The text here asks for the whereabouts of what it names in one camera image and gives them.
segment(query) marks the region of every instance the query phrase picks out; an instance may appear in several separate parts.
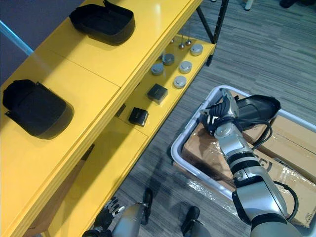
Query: cardboard box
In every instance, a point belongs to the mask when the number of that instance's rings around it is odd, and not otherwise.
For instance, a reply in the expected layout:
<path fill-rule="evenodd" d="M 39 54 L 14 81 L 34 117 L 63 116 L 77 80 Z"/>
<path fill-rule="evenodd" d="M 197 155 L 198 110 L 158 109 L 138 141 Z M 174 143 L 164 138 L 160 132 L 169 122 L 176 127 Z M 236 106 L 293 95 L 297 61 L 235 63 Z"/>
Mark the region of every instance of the cardboard box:
<path fill-rule="evenodd" d="M 308 228 L 316 212 L 316 185 L 259 151 L 255 151 L 255 155 L 273 180 L 287 184 L 296 192 L 299 198 L 299 210 L 292 223 Z M 217 140 L 208 135 L 202 124 L 196 127 L 184 144 L 182 158 L 215 180 L 223 180 L 234 185 L 233 175 Z M 286 201 L 288 212 L 291 213 L 294 207 L 292 195 L 282 187 L 278 188 Z"/>
<path fill-rule="evenodd" d="M 281 116 L 277 116 L 272 129 L 272 137 L 258 149 L 316 183 L 316 133 Z"/>

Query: black metal shelf leg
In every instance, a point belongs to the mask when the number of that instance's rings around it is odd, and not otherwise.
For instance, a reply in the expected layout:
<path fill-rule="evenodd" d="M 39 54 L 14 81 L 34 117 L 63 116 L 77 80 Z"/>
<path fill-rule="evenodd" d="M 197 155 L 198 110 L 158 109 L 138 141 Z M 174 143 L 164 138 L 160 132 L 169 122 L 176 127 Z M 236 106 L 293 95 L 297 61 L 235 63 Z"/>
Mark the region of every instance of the black metal shelf leg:
<path fill-rule="evenodd" d="M 227 10 L 227 5 L 228 5 L 229 0 L 222 0 L 221 3 L 221 8 L 218 14 L 218 18 L 217 18 L 217 23 L 216 23 L 216 28 L 215 28 L 215 32 L 214 32 L 214 36 L 212 34 L 212 31 L 210 29 L 210 27 L 208 26 L 208 23 L 206 21 L 206 18 L 204 17 L 204 14 L 202 12 L 202 9 L 200 8 L 200 6 L 197 7 L 197 13 L 199 18 L 201 19 L 201 22 L 206 30 L 206 33 L 211 41 L 211 43 L 217 43 L 219 34 L 221 32 L 221 28 L 223 25 L 223 21 L 224 21 L 224 17 L 225 17 L 225 13 Z M 210 55 L 207 59 L 206 65 L 209 66 L 212 62 L 212 58 L 213 55 Z"/>
<path fill-rule="evenodd" d="M 197 7 L 197 13 L 198 13 L 199 18 L 201 19 L 201 22 L 203 23 L 203 26 L 206 30 L 206 33 L 207 33 L 211 43 L 214 43 L 214 36 L 212 34 L 210 27 L 208 26 L 208 23 L 206 21 L 206 18 L 204 17 L 204 14 L 203 14 L 200 6 Z"/>

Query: small black box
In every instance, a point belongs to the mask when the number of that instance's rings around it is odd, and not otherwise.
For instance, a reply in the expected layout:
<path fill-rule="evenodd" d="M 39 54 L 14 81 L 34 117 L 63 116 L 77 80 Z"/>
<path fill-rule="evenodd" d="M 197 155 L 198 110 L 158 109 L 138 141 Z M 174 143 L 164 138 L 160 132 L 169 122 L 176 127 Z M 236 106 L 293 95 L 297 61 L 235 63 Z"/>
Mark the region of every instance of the small black box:
<path fill-rule="evenodd" d="M 128 121 L 132 124 L 144 126 L 148 117 L 148 111 L 134 107 Z"/>
<path fill-rule="evenodd" d="M 163 86 L 158 85 L 157 83 L 147 93 L 148 97 L 158 104 L 160 104 L 163 101 L 167 94 L 168 90 Z"/>

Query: brown cardboard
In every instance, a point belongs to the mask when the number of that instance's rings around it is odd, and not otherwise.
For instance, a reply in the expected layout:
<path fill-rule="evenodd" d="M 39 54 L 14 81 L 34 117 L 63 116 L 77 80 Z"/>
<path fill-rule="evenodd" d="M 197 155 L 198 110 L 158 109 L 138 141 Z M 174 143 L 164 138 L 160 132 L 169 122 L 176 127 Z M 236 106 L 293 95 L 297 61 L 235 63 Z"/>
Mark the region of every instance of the brown cardboard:
<path fill-rule="evenodd" d="M 308 227 L 316 211 L 316 185 L 260 151 L 255 151 L 255 154 L 273 180 L 287 184 L 296 192 L 299 197 L 299 210 L 292 222 Z M 222 156 L 217 140 L 207 134 L 202 124 L 196 127 L 184 144 L 182 158 L 215 180 L 234 185 L 232 173 Z M 294 207 L 292 195 L 282 187 L 278 188 L 286 201 L 288 212 L 291 213 Z"/>
<path fill-rule="evenodd" d="M 56 212 L 58 211 L 63 199 L 65 198 L 67 192 L 69 191 L 70 187 L 72 186 L 75 178 L 79 174 L 81 168 L 83 167 L 86 159 L 88 158 L 89 154 L 91 153 L 94 144 L 87 150 L 87 152 L 83 155 L 81 160 L 75 165 L 73 170 L 69 173 L 66 179 L 62 182 L 50 200 L 47 202 L 45 207 L 42 211 L 38 214 L 36 219 L 30 225 L 30 227 L 26 230 L 23 237 L 32 237 L 36 234 L 40 234 L 45 232 L 51 221 L 53 220 Z"/>
<path fill-rule="evenodd" d="M 316 133 L 281 116 L 277 116 L 272 129 L 272 137 L 258 149 L 316 183 Z"/>

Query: black shoe sole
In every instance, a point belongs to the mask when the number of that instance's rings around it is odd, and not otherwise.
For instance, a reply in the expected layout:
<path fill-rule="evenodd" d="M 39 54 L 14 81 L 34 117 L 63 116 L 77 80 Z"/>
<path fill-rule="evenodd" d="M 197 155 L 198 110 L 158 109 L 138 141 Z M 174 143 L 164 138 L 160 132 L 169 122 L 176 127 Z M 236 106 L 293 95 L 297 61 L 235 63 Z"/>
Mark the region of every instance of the black shoe sole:
<path fill-rule="evenodd" d="M 153 203 L 153 191 L 150 188 L 146 188 L 144 192 L 143 203 L 146 203 L 148 207 L 144 210 L 144 216 L 141 223 L 142 225 L 147 225 Z"/>
<path fill-rule="evenodd" d="M 182 235 L 189 231 L 192 227 L 193 220 L 197 220 L 199 217 L 199 208 L 196 206 L 191 206 L 187 212 L 186 219 L 181 226 Z"/>

